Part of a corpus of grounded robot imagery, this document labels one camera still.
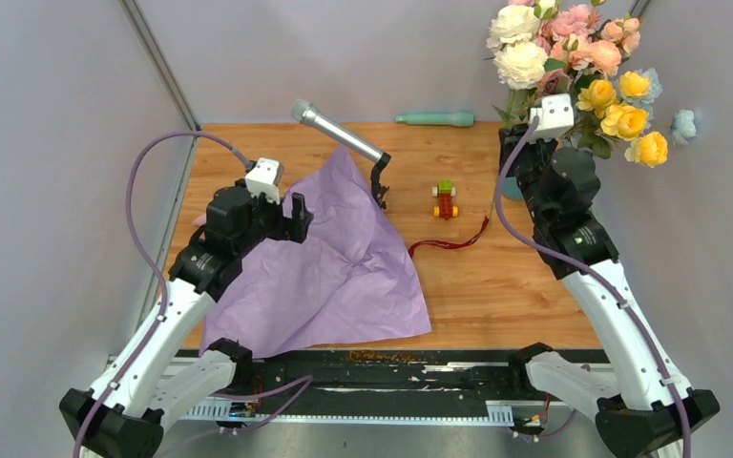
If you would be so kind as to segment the yellow flower stem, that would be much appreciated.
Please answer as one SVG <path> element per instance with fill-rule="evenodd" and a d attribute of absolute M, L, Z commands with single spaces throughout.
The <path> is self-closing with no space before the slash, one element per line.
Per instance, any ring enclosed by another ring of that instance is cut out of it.
<path fill-rule="evenodd" d="M 609 158 L 620 148 L 627 161 L 654 168 L 669 157 L 667 138 L 652 127 L 653 104 L 662 93 L 658 72 L 624 73 L 615 82 L 595 78 L 576 95 L 576 124 L 566 145 Z"/>

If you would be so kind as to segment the dark red printed ribbon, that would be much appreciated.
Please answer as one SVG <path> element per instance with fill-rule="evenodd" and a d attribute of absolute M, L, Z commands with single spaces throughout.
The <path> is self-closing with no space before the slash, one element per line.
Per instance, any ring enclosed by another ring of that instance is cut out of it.
<path fill-rule="evenodd" d="M 453 240 L 443 239 L 424 239 L 414 242 L 408 247 L 408 254 L 411 258 L 414 257 L 415 251 L 420 247 L 430 246 L 444 250 L 460 250 L 475 245 L 483 236 L 488 226 L 490 225 L 490 217 L 485 216 L 482 220 L 481 226 L 478 231 L 472 235 L 469 239 L 461 242 Z"/>

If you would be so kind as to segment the white flower stem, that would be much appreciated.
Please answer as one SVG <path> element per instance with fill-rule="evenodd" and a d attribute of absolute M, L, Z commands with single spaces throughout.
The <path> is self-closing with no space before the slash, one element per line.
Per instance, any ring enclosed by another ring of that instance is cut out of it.
<path fill-rule="evenodd" d="M 538 84 L 547 73 L 550 49 L 541 36 L 541 26 L 534 1 L 512 1 L 489 26 L 486 48 L 500 83 L 509 90 L 506 107 L 497 112 L 508 125 L 527 118 Z"/>

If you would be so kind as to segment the mauve purple flower stem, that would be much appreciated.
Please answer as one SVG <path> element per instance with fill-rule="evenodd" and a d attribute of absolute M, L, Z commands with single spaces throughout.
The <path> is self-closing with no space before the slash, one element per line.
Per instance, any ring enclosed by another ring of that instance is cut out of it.
<path fill-rule="evenodd" d="M 565 94 L 569 92 L 572 83 L 572 77 L 562 69 L 548 71 L 537 83 L 535 97 L 542 98 L 553 94 Z"/>

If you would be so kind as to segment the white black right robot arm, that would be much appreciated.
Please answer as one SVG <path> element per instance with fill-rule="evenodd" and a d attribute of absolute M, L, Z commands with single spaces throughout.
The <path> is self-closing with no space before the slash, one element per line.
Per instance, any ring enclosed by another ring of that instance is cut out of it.
<path fill-rule="evenodd" d="M 511 359 L 507 385 L 519 398 L 556 396 L 592 420 L 617 457 L 688 457 L 693 432 L 719 411 L 662 348 L 626 278 L 611 237 L 591 206 L 600 182 L 592 156 L 555 140 L 534 139 L 523 124 L 499 133 L 499 175 L 512 178 L 534 225 L 532 247 L 571 293 L 613 369 L 596 374 L 544 343 Z"/>

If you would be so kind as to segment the purple pink wrapping paper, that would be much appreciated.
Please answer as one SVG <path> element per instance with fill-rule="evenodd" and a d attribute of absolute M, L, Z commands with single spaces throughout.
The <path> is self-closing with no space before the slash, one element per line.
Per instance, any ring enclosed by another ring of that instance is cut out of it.
<path fill-rule="evenodd" d="M 432 330 L 408 249 L 344 147 L 289 191 L 314 217 L 306 241 L 266 239 L 244 258 L 205 318 L 201 350 L 229 339 L 267 358 Z"/>

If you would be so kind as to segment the peach orange flower stem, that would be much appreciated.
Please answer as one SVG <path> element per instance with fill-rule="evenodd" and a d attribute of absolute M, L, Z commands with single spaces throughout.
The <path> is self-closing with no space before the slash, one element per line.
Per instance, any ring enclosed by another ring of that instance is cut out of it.
<path fill-rule="evenodd" d="M 605 77 L 615 76 L 622 62 L 639 47 L 640 29 L 641 21 L 636 17 L 607 22 L 588 48 L 594 71 Z"/>

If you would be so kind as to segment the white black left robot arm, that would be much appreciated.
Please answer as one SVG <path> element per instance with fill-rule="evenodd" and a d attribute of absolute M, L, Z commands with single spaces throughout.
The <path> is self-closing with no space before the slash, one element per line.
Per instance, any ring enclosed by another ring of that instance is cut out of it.
<path fill-rule="evenodd" d="M 165 432 L 190 408 L 223 390 L 246 392 L 253 353 L 226 338 L 192 364 L 161 379 L 190 330 L 241 274 L 265 239 L 302 243 L 312 214 L 304 195 L 268 199 L 238 182 L 219 189 L 169 271 L 155 308 L 113 363 L 86 390 L 70 389 L 59 409 L 75 441 L 73 456 L 152 457 Z"/>

